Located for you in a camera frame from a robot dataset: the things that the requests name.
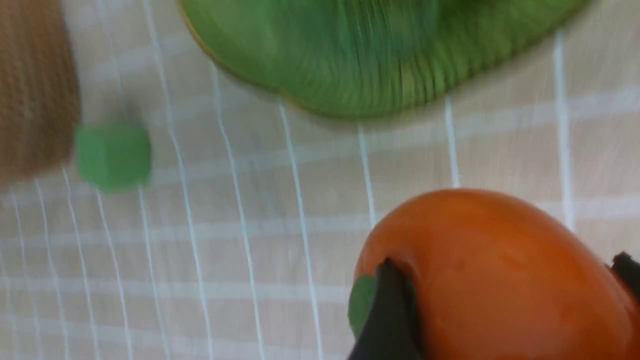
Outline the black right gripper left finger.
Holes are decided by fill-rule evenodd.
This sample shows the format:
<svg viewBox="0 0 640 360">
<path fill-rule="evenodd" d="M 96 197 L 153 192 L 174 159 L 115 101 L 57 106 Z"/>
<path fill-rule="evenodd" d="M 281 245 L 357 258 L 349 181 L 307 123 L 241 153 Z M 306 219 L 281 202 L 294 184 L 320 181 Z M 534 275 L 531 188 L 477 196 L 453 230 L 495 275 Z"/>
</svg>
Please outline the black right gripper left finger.
<svg viewBox="0 0 640 360">
<path fill-rule="evenodd" d="M 370 310 L 350 360 L 422 360 L 419 326 L 409 280 L 391 259 L 375 268 Z"/>
</svg>

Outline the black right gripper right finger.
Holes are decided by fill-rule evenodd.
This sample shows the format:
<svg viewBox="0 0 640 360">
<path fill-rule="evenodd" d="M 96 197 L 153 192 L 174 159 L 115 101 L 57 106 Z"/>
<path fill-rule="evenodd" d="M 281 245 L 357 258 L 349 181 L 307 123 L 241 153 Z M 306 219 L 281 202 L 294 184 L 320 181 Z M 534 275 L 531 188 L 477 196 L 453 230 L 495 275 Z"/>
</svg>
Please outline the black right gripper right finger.
<svg viewBox="0 0 640 360">
<path fill-rule="evenodd" d="M 629 296 L 640 303 L 640 263 L 626 251 L 621 251 L 607 267 Z"/>
</svg>

